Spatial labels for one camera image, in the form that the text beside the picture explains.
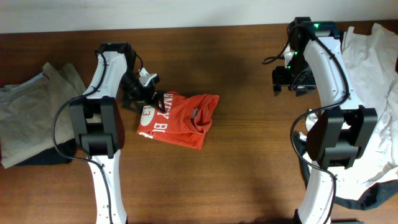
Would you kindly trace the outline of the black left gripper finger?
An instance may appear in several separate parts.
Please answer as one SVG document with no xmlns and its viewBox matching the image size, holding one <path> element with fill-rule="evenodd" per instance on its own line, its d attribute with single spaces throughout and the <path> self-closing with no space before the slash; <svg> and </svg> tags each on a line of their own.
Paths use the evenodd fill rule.
<svg viewBox="0 0 398 224">
<path fill-rule="evenodd" d="M 163 90 L 158 90 L 154 93 L 152 100 L 153 100 L 153 107 L 159 110 L 162 113 L 166 112 L 165 109 L 165 101 L 164 101 L 164 93 Z"/>
<path fill-rule="evenodd" d="M 123 101 L 122 107 L 124 109 L 133 111 L 137 114 L 141 114 L 143 107 L 145 106 L 145 101 Z"/>
</svg>

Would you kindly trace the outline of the orange red t-shirt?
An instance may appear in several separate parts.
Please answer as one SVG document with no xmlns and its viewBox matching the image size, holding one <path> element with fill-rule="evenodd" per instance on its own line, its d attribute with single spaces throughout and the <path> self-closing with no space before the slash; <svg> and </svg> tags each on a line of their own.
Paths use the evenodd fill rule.
<svg viewBox="0 0 398 224">
<path fill-rule="evenodd" d="M 200 150 L 219 98 L 209 94 L 187 98 L 168 91 L 164 93 L 164 113 L 152 106 L 143 108 L 137 134 Z"/>
</svg>

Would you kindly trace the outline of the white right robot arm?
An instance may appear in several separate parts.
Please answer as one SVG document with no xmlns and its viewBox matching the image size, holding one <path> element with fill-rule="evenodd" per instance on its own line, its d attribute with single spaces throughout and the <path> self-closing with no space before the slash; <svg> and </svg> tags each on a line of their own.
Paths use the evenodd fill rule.
<svg viewBox="0 0 398 224">
<path fill-rule="evenodd" d="M 284 59 L 272 71 L 275 95 L 286 86 L 297 96 L 318 91 L 321 106 L 300 115 L 290 128 L 294 149 L 295 126 L 311 114 L 320 117 L 307 134 L 309 160 L 298 158 L 309 167 L 310 177 L 303 202 L 295 210 L 293 223 L 331 223 L 338 189 L 336 167 L 349 169 L 362 157 L 377 123 L 375 108 L 367 108 L 358 98 L 346 74 L 341 36 L 332 21 L 312 21 L 296 17 L 287 26 L 288 40 L 267 65 Z"/>
</svg>

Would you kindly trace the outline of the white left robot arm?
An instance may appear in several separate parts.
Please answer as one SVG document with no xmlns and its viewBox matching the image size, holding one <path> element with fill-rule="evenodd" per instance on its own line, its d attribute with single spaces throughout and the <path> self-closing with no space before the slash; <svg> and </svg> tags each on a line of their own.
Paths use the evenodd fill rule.
<svg viewBox="0 0 398 224">
<path fill-rule="evenodd" d="M 126 224 L 119 177 L 125 132 L 116 96 L 123 93 L 127 110 L 141 113 L 149 106 L 164 112 L 164 93 L 155 89 L 158 74 L 144 67 L 135 71 L 140 56 L 129 43 L 104 43 L 96 54 L 98 65 L 89 87 L 68 107 L 75 141 L 91 169 L 96 222 Z"/>
</svg>

